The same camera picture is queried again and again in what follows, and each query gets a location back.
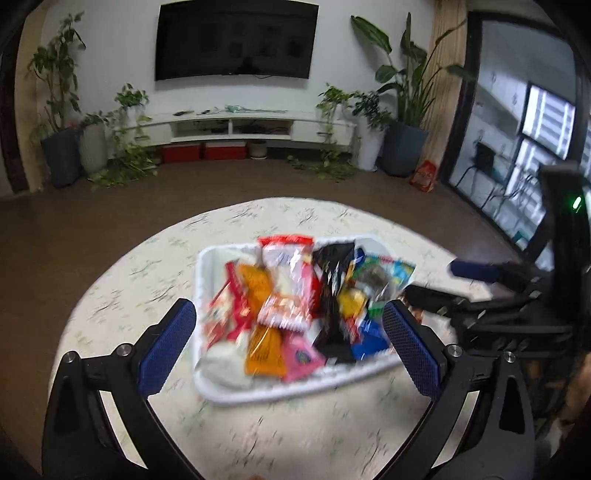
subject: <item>curtain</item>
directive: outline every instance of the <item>curtain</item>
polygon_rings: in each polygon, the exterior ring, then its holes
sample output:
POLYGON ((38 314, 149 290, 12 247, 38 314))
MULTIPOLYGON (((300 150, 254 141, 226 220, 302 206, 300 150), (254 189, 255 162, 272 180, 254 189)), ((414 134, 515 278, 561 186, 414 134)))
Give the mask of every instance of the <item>curtain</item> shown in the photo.
MULTIPOLYGON (((435 0, 431 49, 435 48, 437 38, 449 28, 460 24, 466 16, 466 0, 435 0)), ((464 25, 441 42, 427 69, 427 79, 431 78, 439 65, 464 65, 466 32, 467 28, 464 25)), ((462 80, 459 77, 445 71, 437 75, 433 86, 435 101, 423 121, 423 128, 429 132, 429 136, 423 148, 422 160, 430 160, 437 166, 441 164, 452 131, 461 86, 462 80)))

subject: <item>round table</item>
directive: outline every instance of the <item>round table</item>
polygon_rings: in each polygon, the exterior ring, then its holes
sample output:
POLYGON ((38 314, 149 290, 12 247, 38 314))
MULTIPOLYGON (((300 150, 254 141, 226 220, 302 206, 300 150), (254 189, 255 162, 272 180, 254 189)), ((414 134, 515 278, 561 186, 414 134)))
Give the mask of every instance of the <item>round table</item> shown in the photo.
MULTIPOLYGON (((158 323, 179 297, 194 293, 196 255, 209 245, 255 241, 261 235, 302 233, 346 236, 371 233, 416 264, 415 281, 486 299, 481 284, 451 278, 452 254, 388 220, 337 203, 269 198, 199 214, 173 225, 122 257, 85 293, 61 337, 62 355, 111 353, 134 343, 158 323)), ((446 323, 437 333, 452 341, 446 323)), ((208 479, 267 480, 373 478, 412 431, 428 399, 419 395, 403 367, 335 390, 239 407, 217 407, 193 388, 190 342, 162 392, 150 404, 179 448, 208 479)), ((103 399, 127 457, 142 465, 109 394, 103 399)), ((473 399, 440 460, 453 454, 473 399)))

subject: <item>television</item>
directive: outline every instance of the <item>television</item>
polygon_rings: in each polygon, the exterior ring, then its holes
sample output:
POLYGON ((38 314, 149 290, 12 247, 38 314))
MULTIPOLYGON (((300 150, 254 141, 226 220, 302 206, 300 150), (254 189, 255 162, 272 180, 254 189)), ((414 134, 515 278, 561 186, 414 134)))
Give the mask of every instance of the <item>television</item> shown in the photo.
POLYGON ((191 0, 162 5, 156 80, 200 75, 309 78, 318 5, 191 0))

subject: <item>tray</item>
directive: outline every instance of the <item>tray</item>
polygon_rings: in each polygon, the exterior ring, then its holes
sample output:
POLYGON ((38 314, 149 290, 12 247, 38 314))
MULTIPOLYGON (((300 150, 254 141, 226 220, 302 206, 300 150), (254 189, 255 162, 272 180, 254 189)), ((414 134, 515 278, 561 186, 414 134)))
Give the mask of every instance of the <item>tray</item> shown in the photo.
MULTIPOLYGON (((314 248, 335 242, 355 242, 357 247, 362 247, 366 253, 386 255, 396 258, 386 245, 379 238, 372 235, 358 235, 348 237, 325 237, 314 239, 314 248)), ((322 390, 328 390, 340 385, 345 385, 371 375, 378 374, 384 370, 395 367, 401 363, 396 354, 383 353, 373 358, 357 362, 354 365, 334 365, 318 369, 311 376, 290 384, 283 384, 280 381, 257 379, 252 388, 248 390, 233 390, 214 383, 194 368, 201 357, 203 337, 201 319, 204 318, 209 303, 216 294, 214 284, 214 258, 215 250, 218 248, 235 248, 245 253, 260 255, 258 244, 233 244, 216 245, 201 250, 197 256, 195 268, 195 297, 193 303, 197 310, 197 326, 191 337, 193 350, 193 381, 197 392, 206 400, 221 405, 237 405, 244 403, 269 402, 282 400, 284 398, 306 395, 322 390)))

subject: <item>tv stand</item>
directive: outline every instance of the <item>tv stand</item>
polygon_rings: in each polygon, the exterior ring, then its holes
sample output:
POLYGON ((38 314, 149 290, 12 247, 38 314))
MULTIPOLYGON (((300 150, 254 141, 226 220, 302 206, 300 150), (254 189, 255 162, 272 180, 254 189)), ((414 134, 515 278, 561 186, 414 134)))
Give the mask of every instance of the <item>tv stand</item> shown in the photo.
MULTIPOLYGON (((288 111, 188 113, 153 115, 149 122, 131 125, 127 140, 146 147, 210 140, 284 140, 322 144, 326 122, 317 112, 288 111)), ((333 140, 340 147, 350 145, 355 130, 351 121, 333 122, 333 140)))

